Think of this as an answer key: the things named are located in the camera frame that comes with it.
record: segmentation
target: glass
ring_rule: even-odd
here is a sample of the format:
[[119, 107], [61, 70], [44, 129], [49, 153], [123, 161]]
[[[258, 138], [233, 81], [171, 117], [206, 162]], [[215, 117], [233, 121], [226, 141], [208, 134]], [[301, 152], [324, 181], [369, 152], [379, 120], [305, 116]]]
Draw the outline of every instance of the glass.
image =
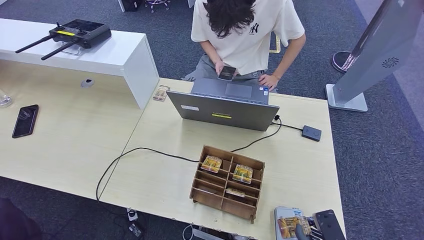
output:
[[0, 89], [0, 108], [5, 108], [12, 103], [12, 98]]

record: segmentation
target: table surface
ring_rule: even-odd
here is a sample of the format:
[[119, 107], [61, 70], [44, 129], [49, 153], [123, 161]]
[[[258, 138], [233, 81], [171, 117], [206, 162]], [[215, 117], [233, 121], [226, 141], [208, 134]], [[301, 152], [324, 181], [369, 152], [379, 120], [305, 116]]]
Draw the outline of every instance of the table surface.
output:
[[[161, 79], [158, 85], [190, 92], [193, 83]], [[333, 209], [344, 232], [327, 101], [272, 93], [269, 104], [280, 106], [278, 114], [284, 124], [321, 129], [322, 136], [315, 142], [301, 137], [298, 130], [282, 127], [276, 135], [237, 152], [265, 162], [254, 224], [189, 199], [196, 163], [146, 150], [120, 159], [101, 200], [260, 240], [275, 239], [275, 207], [300, 208], [306, 216]], [[277, 128], [270, 126], [267, 132], [260, 132], [182, 119], [169, 98], [164, 102], [150, 100], [125, 151], [148, 147], [198, 160], [203, 145], [231, 151]]]
[[[14, 100], [0, 108], [0, 176], [95, 199], [142, 114], [124, 78], [0, 60], [0, 88]], [[12, 138], [19, 109], [34, 104], [33, 134]]]

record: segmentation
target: touchpad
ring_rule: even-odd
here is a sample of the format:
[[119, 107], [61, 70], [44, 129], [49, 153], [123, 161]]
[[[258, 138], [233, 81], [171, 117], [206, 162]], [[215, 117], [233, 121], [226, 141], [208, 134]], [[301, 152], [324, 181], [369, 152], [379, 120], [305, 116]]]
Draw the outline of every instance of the touchpad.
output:
[[252, 87], [247, 85], [227, 83], [225, 95], [250, 98], [252, 96]]

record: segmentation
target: yellow package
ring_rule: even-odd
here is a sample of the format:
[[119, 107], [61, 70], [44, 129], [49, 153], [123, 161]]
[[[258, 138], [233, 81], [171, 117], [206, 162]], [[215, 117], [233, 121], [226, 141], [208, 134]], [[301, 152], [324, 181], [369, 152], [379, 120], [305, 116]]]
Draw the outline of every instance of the yellow package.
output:
[[295, 238], [296, 225], [300, 224], [305, 235], [311, 234], [308, 220], [305, 216], [281, 217], [277, 220], [281, 237], [283, 239]]
[[252, 175], [253, 169], [251, 167], [237, 164], [237, 166], [235, 166], [234, 175], [232, 176], [232, 179], [246, 184], [251, 184]]
[[201, 169], [217, 173], [220, 170], [223, 160], [217, 156], [207, 155], [206, 159], [201, 165]]
[[245, 197], [245, 192], [244, 191], [240, 191], [240, 190], [237, 190], [237, 189], [234, 189], [234, 188], [231, 188], [231, 187], [225, 189], [225, 191], [228, 194], [236, 195], [236, 196], [239, 196], [241, 198], [244, 198]]

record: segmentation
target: plug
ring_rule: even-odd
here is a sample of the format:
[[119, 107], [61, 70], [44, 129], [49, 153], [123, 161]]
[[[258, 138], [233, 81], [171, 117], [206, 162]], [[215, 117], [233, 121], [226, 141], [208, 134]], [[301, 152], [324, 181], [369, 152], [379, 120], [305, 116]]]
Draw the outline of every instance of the plug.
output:
[[305, 125], [303, 126], [302, 137], [319, 142], [321, 140], [321, 130]]
[[135, 221], [139, 218], [139, 215], [137, 214], [137, 211], [131, 208], [126, 208], [126, 213], [128, 214], [128, 220], [130, 222]]

